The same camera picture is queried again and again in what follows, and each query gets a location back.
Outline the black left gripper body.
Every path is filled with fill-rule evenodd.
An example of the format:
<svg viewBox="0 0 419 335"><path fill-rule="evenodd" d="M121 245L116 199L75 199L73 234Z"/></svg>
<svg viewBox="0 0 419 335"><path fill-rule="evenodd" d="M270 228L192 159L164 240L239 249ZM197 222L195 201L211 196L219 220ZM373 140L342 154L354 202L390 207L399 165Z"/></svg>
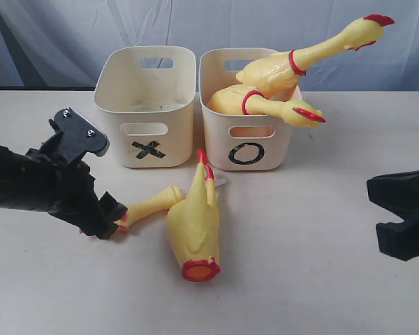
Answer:
<svg viewBox="0 0 419 335"><path fill-rule="evenodd" d="M43 176L49 178L44 199L49 201L46 212L68 223L83 223L86 218L99 217L98 198L94 192L94 178L90 167L82 160L67 164L57 152L60 133L53 119L49 120L54 134L30 148L25 156L40 163Z"/></svg>

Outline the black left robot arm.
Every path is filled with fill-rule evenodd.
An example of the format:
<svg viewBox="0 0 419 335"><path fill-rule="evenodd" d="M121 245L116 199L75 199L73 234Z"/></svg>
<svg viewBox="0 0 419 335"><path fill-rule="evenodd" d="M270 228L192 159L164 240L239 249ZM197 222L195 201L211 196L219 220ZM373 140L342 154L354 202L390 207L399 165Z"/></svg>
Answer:
<svg viewBox="0 0 419 335"><path fill-rule="evenodd" d="M0 208L45 212L87 236L109 239L128 208L111 194L98 198L95 178L82 161L107 147L87 121L50 120L54 135L25 155L0 145Z"/></svg>

